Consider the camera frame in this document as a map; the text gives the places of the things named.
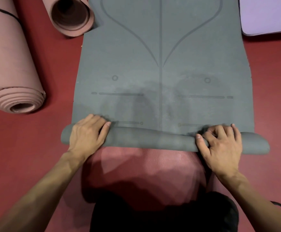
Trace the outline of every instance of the rolled pink yoga mat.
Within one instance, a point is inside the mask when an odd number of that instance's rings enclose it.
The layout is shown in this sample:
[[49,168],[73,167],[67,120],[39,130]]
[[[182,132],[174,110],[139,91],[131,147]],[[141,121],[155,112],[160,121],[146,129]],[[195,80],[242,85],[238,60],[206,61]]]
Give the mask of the rolled pink yoga mat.
[[87,0],[43,0],[54,27],[69,37],[83,35],[94,23]]
[[28,113],[46,94],[39,81],[13,0],[0,0],[0,110]]

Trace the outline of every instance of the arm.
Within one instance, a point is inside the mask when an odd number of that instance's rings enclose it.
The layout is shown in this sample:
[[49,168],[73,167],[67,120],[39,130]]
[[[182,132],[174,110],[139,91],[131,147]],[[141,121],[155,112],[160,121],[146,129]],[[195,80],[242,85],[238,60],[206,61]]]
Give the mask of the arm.
[[210,148],[205,145],[200,134],[196,136],[196,144],[204,160],[239,203],[254,230],[281,232],[281,209],[254,190],[238,170],[242,143],[241,134],[235,125],[210,127],[203,136]]
[[44,231],[74,174],[104,143],[109,125],[110,122],[92,114],[74,125],[69,150],[26,195],[0,218],[0,232]]

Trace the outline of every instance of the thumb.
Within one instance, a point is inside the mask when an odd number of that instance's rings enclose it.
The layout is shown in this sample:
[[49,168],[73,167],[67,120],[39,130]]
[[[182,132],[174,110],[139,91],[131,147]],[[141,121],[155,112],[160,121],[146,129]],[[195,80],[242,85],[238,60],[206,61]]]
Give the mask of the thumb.
[[106,122],[101,129],[100,135],[97,138],[97,142],[100,143],[101,145],[104,143],[104,141],[106,139],[110,125],[111,125],[111,122]]
[[196,142],[196,145],[197,145],[200,153],[202,154],[204,160],[208,161],[211,156],[211,153],[210,153],[209,148],[206,146],[206,144],[204,142],[204,138],[200,134],[196,134],[195,142]]

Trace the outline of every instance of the floor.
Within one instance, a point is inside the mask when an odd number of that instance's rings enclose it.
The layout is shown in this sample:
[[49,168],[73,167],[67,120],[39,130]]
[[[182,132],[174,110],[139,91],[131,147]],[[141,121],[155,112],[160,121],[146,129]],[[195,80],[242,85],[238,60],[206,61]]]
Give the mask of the floor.
[[[0,111],[0,216],[67,149],[60,134],[71,121],[82,44],[82,37],[67,39],[54,29],[42,0],[14,1],[47,100],[42,109],[29,115]],[[255,131],[269,141],[271,151],[264,156],[242,156],[240,171],[267,199],[281,203],[281,34],[245,37],[244,45],[252,71]],[[77,184],[72,182],[69,189]],[[87,231],[84,221],[91,210],[79,198],[60,202],[47,230]],[[239,231],[251,230],[241,212]]]

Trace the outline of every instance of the hand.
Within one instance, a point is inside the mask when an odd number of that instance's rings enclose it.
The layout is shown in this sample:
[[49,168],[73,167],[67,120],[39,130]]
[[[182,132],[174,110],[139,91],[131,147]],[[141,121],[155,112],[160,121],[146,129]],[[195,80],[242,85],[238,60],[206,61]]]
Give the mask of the hand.
[[210,148],[206,146],[200,134],[196,135],[196,145],[208,167],[219,180],[223,177],[232,177],[239,172],[242,142],[241,133],[234,124],[231,127],[212,126],[204,133],[203,137],[209,142]]
[[77,122],[72,129],[68,152],[85,161],[104,143],[110,124],[111,122],[93,114]]

